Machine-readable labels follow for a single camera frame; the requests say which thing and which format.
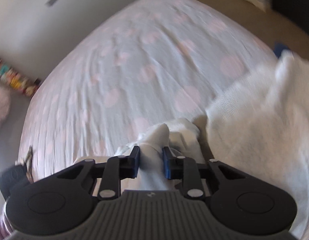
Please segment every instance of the white blanket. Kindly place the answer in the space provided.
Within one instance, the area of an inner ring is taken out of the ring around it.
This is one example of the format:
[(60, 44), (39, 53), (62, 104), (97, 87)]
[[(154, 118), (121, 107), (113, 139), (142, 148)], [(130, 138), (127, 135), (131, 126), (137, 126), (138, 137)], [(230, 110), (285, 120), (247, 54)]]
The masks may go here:
[(309, 239), (309, 62), (285, 52), (206, 112), (214, 157), (290, 193), (298, 207), (290, 232)]

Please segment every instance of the carpet floor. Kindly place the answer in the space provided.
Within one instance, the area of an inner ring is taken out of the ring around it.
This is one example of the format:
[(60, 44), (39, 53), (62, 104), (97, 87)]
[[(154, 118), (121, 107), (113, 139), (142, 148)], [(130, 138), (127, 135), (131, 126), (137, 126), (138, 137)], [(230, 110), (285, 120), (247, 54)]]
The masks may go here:
[(245, 0), (198, 0), (242, 25), (270, 48), (276, 41), (286, 44), (309, 60), (309, 36), (283, 15), (264, 12)]

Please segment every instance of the wrinkled sheet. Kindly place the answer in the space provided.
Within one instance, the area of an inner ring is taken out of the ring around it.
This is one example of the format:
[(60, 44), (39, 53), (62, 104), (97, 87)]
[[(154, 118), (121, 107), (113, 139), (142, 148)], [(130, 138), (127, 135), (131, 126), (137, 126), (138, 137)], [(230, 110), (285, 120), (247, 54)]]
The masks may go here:
[(139, 0), (84, 39), (32, 98), (19, 158), (41, 179), (77, 157), (113, 156), (154, 124), (204, 114), (273, 52), (195, 0)]

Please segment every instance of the toy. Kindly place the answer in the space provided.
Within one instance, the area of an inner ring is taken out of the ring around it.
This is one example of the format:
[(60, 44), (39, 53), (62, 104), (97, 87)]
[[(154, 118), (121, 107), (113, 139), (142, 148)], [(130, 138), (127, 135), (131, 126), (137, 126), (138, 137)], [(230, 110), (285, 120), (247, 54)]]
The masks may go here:
[(31, 82), (27, 77), (16, 71), (14, 68), (3, 62), (0, 58), (0, 80), (28, 97), (32, 97), (38, 90), (41, 80)]

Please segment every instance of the pink fabric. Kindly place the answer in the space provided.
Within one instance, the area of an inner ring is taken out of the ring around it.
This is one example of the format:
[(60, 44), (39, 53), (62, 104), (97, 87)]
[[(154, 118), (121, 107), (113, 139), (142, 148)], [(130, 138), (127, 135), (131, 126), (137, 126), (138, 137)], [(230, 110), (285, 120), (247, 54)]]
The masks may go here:
[(7, 117), (10, 110), (10, 92), (8, 89), (0, 87), (0, 125)]
[(5, 216), (4, 212), (0, 216), (0, 240), (10, 236), (13, 232), (11, 225)]

